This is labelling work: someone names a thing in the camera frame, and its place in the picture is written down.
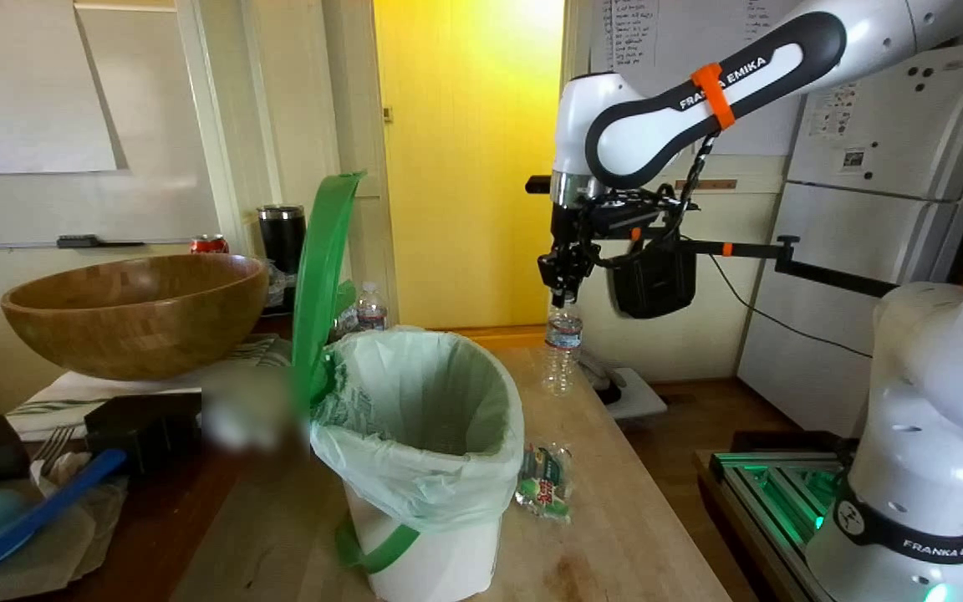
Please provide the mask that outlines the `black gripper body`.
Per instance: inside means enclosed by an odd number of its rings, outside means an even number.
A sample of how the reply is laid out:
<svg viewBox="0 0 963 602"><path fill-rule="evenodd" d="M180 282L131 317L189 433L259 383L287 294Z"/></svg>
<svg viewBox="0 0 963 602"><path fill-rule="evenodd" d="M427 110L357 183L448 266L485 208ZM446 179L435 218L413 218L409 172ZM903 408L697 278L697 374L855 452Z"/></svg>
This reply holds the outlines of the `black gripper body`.
<svg viewBox="0 0 963 602"><path fill-rule="evenodd" d="M661 214L661 199L651 190L602 190L580 208L552 212L552 251L540 258L544 286L565 286L568 273L582 282L607 266L598 240L629 236L647 245L647 227Z"/></svg>

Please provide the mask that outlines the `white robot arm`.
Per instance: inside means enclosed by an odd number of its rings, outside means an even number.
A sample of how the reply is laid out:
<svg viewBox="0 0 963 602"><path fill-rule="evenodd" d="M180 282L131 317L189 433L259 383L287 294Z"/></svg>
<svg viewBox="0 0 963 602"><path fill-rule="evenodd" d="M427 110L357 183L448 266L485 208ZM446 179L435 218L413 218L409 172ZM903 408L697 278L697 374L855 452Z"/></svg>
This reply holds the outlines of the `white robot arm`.
<svg viewBox="0 0 963 602"><path fill-rule="evenodd" d="M963 0L799 0L785 21L647 97L622 73L565 83L552 168L554 306L602 266L626 317L679 311L702 248L658 179L740 118L963 41ZM869 408L805 564L832 602L963 602L963 282L900 285L876 311Z"/></svg>

